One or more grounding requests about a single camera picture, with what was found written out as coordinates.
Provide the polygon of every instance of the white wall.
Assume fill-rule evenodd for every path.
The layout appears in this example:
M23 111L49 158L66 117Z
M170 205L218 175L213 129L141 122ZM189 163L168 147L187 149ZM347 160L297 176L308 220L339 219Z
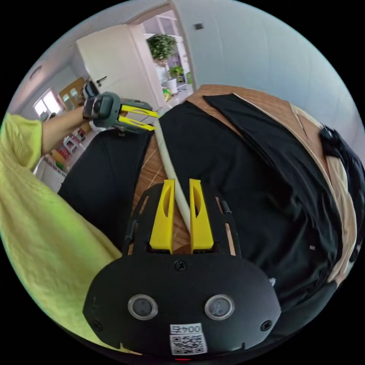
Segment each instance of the white wall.
M59 73L55 74L49 81L44 83L37 91L31 96L26 105L20 111L20 115L27 119L38 119L39 116L33 108L33 105L38 99L49 89L52 88L56 93L62 91L69 84L78 79L79 76L75 75L75 72L71 66L65 67Z
M365 167L365 130L359 125L356 137L351 145L352 149L357 153Z
M197 87L265 90L354 142L361 119L350 93L325 57L298 32L234 0L171 2L186 35ZM196 23L204 29L195 30Z
M87 78L89 77L89 74L85 69L84 61L83 58L81 57L79 49L77 48L77 46L74 46L74 48L75 52L71 59L71 67L78 78L82 77L86 81Z

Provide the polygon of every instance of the white flower pot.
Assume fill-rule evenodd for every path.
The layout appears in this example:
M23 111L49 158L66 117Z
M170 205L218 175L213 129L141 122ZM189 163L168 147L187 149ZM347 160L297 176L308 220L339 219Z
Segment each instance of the white flower pot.
M168 89L170 89L171 94L177 94L178 93L178 85L176 82L176 79L172 79L172 80L166 80L163 82L164 87L167 87Z

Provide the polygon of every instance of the green plant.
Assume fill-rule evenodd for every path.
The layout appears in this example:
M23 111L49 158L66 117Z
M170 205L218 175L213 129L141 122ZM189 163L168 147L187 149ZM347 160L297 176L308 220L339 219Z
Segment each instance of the green plant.
M181 66L174 66L170 68L170 75L173 77L179 77L184 74L184 70Z
M164 66L167 73L167 60L174 54L176 40L171 35L155 34L147 39L149 50L151 51L153 61L159 66Z

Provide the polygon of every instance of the doorway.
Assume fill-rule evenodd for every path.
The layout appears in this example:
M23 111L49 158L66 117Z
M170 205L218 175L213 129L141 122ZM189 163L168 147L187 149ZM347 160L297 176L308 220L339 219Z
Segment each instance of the doorway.
M141 24L146 41L155 34L165 34L175 39L174 53L167 60L167 66L155 65L155 69L168 105L172 107L183 102L193 93L193 85L188 54L175 12L171 7L164 6L144 14L131 24ZM176 79L176 90L171 93L173 96L166 92L166 89L168 89L167 80L169 78L166 69L169 70L171 68L175 68L178 71L178 74L173 76Z

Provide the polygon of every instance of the wooden cabinet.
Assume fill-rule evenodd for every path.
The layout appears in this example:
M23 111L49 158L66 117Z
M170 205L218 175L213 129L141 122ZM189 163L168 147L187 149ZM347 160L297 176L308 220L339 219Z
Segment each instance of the wooden cabinet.
M79 94L84 86L84 79L82 77L78 78L72 84L65 87L60 93L60 98L64 102L67 110L74 110L79 106ZM91 127L89 123L84 123L81 126L81 129L84 133L88 133L91 131Z

